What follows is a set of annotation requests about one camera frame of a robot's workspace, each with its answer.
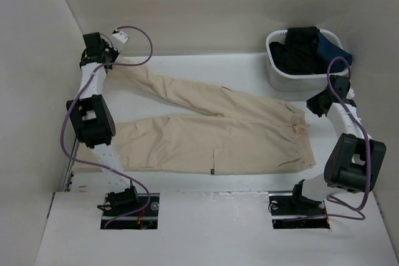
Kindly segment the beige trousers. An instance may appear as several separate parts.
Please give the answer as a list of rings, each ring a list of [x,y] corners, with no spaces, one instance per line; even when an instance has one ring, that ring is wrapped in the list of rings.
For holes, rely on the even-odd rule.
[[[315,165],[303,110],[274,98],[171,78],[122,64],[107,82],[188,108],[118,123],[114,145],[126,171],[283,174]]]

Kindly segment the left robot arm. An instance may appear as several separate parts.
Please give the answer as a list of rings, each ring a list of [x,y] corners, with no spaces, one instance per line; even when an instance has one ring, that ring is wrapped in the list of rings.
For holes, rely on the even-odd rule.
[[[124,170],[116,153],[113,137],[116,127],[102,95],[103,83],[111,64],[116,61],[129,36],[114,30],[109,38],[99,32],[83,35],[85,49],[80,59],[82,79],[78,100],[69,100],[70,121],[79,142],[94,154],[98,166],[108,179],[110,192],[99,209],[107,215],[134,215],[140,208],[137,189]]]

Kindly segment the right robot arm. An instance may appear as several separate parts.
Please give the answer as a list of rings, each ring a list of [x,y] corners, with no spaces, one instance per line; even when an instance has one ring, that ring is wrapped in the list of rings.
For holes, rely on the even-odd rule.
[[[313,114],[326,116],[333,124],[338,141],[324,172],[294,186],[289,206],[296,213],[317,207],[326,199],[341,204],[336,195],[344,192],[363,194],[356,207],[356,211],[361,211],[375,186],[387,147],[366,132],[349,91],[348,77],[329,75],[325,90],[306,101]]]

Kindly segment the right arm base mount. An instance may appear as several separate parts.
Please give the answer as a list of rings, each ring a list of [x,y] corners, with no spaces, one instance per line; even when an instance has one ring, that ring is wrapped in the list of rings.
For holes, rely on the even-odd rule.
[[[297,204],[291,192],[275,192],[269,193],[268,210],[274,229],[330,229],[324,202]]]

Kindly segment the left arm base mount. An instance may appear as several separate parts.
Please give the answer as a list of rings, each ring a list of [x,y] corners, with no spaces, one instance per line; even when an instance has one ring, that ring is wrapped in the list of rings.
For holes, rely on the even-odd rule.
[[[148,196],[146,194],[139,194],[138,200],[135,202],[127,200],[121,204],[112,206],[106,197],[105,202],[97,206],[97,209],[102,213],[100,228],[103,230],[156,230],[158,228],[158,213],[160,211],[159,194],[150,194],[150,203],[144,210],[120,217],[107,224],[114,217],[142,207],[147,202],[147,199]]]

